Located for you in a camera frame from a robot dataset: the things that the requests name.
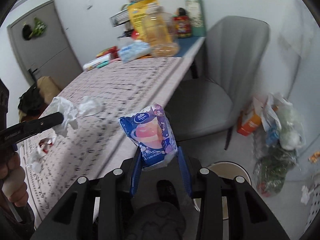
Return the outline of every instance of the chair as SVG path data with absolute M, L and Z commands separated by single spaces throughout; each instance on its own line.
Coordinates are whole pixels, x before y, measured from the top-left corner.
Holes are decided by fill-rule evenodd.
M 177 141 L 229 129 L 228 147 L 269 32 L 267 23 L 239 16 L 227 16 L 208 31 L 204 77 L 182 81 L 165 108 Z

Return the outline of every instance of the green box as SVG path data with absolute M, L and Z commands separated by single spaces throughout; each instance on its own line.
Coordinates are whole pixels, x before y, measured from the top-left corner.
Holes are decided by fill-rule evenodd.
M 186 11 L 190 18 L 192 35 L 205 36 L 203 6 L 201 0 L 186 0 Z

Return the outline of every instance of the bottle of yellow liquid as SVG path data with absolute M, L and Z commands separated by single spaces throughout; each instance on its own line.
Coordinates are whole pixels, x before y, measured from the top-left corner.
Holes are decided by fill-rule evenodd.
M 172 57 L 179 51 L 173 15 L 163 11 L 158 3 L 148 4 L 142 24 L 146 42 L 151 46 L 153 57 Z

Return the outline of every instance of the door frame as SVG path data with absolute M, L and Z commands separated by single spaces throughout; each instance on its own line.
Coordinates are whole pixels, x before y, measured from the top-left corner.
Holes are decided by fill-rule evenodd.
M 79 61 L 78 61 L 78 58 L 76 57 L 76 54 L 74 53 L 74 51 L 73 51 L 73 49 L 72 49 L 72 47 L 71 47 L 71 45 L 70 45 L 70 43 L 69 43 L 68 37 L 67 37 L 67 35 L 66 35 L 65 31 L 64 31 L 64 28 L 63 28 L 62 23 L 61 23 L 61 21 L 60 21 L 60 17 L 59 17 L 59 14 L 58 14 L 58 12 L 57 12 L 57 9 L 56 9 L 54 0 L 49 0 L 49 1 L 47 1 L 47 2 L 45 2 L 45 3 L 43 3 L 43 4 L 40 4 L 39 6 L 33 8 L 32 10 L 28 11 L 27 13 L 25 13 L 24 15 L 22 15 L 21 17 L 19 17 L 17 20 L 15 20 L 13 23 L 11 23 L 11 24 L 9 24 L 9 25 L 7 26 L 7 31 L 8 31 L 8 35 L 9 35 L 9 40 L 10 40 L 10 44 L 11 44 L 11 47 L 12 47 L 14 56 L 16 57 L 17 62 L 18 62 L 18 65 L 19 65 L 19 67 L 20 67 L 20 70 L 22 71 L 23 75 L 24 75 L 25 78 L 27 79 L 29 85 L 34 84 L 35 81 L 33 80 L 32 76 L 31 76 L 31 73 L 29 73 L 29 71 L 27 70 L 27 68 L 25 67 L 25 65 L 24 65 L 24 63 L 23 63 L 23 60 L 22 60 L 21 57 L 20 57 L 20 54 L 19 54 L 18 49 L 17 49 L 17 47 L 16 47 L 16 43 L 15 43 L 15 41 L 14 41 L 14 39 L 13 39 L 12 27 L 13 27 L 14 25 L 16 25 L 19 21 L 21 21 L 24 17 L 28 16 L 29 14 L 33 13 L 34 11 L 36 11 L 36 10 L 38 10 L 38 9 L 40 9 L 40 8 L 42 8 L 42 7 L 50 4 L 50 3 L 53 3 L 53 5 L 54 5 L 54 10 L 55 10 L 55 12 L 56 12 L 56 14 L 57 14 L 57 16 L 58 16 L 58 21 L 60 22 L 60 26 L 61 26 L 62 33 L 63 33 L 63 35 L 65 36 L 65 38 L 66 38 L 66 40 L 67 40 L 67 43 L 68 43 L 68 46 L 70 47 L 70 49 L 71 49 L 71 51 L 72 51 L 72 53 L 73 53 L 76 61 L 78 62 L 78 66 L 79 66 L 80 70 L 83 71 L 83 69 L 81 68 L 81 65 L 80 65 L 80 63 L 79 63 Z

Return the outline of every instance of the gray door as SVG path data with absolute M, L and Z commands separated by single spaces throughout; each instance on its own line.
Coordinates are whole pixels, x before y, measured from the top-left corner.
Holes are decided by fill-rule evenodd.
M 27 41 L 22 36 L 23 26 L 28 24 L 33 28 L 35 17 L 46 24 L 46 30 L 41 36 Z M 8 27 L 8 32 L 28 80 L 31 80 L 31 73 L 35 79 L 51 76 L 61 88 L 65 88 L 82 72 L 62 30 L 53 0 L 20 17 Z

